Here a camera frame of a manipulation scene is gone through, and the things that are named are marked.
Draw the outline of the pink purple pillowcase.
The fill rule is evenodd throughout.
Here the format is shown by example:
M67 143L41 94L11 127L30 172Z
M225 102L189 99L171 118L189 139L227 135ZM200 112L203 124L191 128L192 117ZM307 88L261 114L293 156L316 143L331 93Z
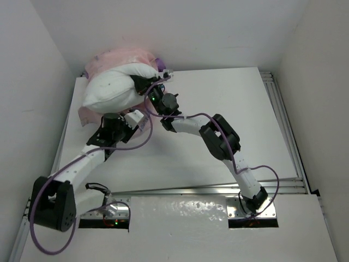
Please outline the pink purple pillowcase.
M158 73L162 72L166 69L166 65L159 58L156 58L149 51L139 49L139 48L122 48L122 49L112 49L95 55L85 66L85 72L87 74L88 83L89 81L97 76L98 74L114 68L118 66L122 66L129 63L143 63L147 64L158 71ZM143 101L120 111L122 113L126 113L130 109L138 109L145 110L146 106L150 106L151 103L148 99L144 99ZM86 126L88 124L101 124L101 117L103 114L94 112L86 107L80 106L78 109L78 115L82 126Z

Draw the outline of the white pillow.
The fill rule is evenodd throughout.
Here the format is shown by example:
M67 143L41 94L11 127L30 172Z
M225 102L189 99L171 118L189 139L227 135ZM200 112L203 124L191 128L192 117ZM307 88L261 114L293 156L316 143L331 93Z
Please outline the white pillow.
M159 76L153 67L143 63L129 63L108 69L89 81L82 106L104 114L120 112L143 101L138 95L132 75L146 79Z

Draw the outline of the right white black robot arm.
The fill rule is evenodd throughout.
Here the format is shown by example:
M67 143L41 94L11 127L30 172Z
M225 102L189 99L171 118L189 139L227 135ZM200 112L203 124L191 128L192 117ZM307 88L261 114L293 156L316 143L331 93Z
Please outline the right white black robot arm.
M220 115L210 117L205 113L184 116L179 111L177 94L166 93L163 82L170 77L145 78L132 75L135 90L144 99L149 99L156 112L146 107L148 113L159 117L165 130L174 133L187 133L201 137L209 153L222 161L240 187L240 194L249 215L257 215L268 198L265 188L255 179L251 168L240 155L240 138L228 122Z

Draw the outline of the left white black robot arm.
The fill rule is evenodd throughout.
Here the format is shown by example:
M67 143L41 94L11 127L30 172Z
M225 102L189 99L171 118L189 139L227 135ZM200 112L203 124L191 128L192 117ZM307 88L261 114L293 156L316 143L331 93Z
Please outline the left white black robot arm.
M139 110L127 114L107 113L81 152L65 167L49 177L40 176L33 185L29 221L66 232L75 218L106 202L104 189L80 186L88 175L104 163L119 142L127 143L138 130L144 115Z

